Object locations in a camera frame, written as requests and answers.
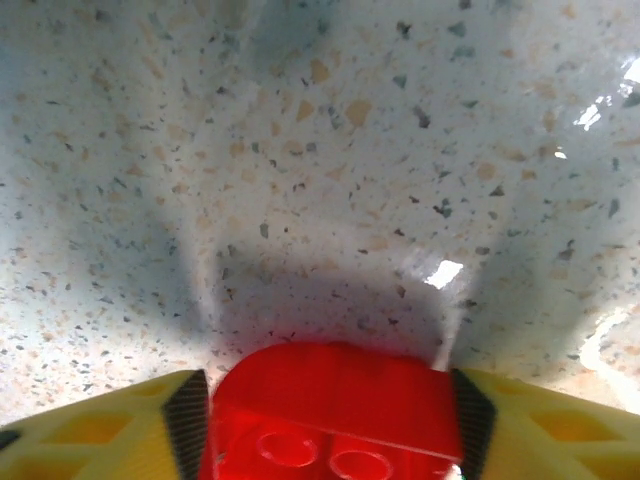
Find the speckled terrazzo surface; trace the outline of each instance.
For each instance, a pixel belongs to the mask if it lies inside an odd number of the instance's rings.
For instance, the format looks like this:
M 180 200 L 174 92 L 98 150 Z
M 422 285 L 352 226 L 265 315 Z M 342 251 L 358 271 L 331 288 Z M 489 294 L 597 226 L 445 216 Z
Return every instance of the speckled terrazzo surface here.
M 637 2 L 1 8 L 1 423 L 298 339 L 640 408 Z

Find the red lego brick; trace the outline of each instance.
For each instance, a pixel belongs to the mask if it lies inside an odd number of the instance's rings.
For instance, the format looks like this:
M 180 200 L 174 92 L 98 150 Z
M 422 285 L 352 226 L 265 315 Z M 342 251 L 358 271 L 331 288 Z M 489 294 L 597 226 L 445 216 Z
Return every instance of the red lego brick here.
M 216 480 L 441 479 L 462 460 L 451 378 L 414 358 L 278 345 L 238 364 L 212 407 Z

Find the lego stud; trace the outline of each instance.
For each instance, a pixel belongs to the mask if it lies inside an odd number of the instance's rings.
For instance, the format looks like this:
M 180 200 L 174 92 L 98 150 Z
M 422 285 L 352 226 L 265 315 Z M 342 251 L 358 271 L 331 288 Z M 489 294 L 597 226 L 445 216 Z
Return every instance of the lego stud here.
M 318 459 L 315 432 L 302 428 L 285 428 L 258 437 L 260 455 L 283 467 L 304 467 Z
M 335 437 L 329 466 L 345 480 L 388 480 L 393 465 L 384 454 L 385 447 L 350 437 Z

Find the white speckled surface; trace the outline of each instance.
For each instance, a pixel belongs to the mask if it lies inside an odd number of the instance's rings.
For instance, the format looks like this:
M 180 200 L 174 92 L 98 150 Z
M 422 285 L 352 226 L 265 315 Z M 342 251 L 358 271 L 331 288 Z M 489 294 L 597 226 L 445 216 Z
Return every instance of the white speckled surface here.
M 3 2 L 0 423 L 297 339 L 638 411 L 639 14 Z

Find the black rubber edge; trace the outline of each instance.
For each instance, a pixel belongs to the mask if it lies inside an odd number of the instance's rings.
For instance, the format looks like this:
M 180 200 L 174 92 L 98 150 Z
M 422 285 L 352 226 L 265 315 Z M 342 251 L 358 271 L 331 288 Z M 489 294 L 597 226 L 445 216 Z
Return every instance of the black rubber edge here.
M 460 370 L 451 372 L 466 480 L 480 480 L 489 455 L 497 410 L 491 400 Z
M 207 437 L 209 390 L 204 370 L 193 373 L 162 407 L 181 480 L 197 480 Z
M 17 430 L 0 430 L 0 452 L 20 438 Z

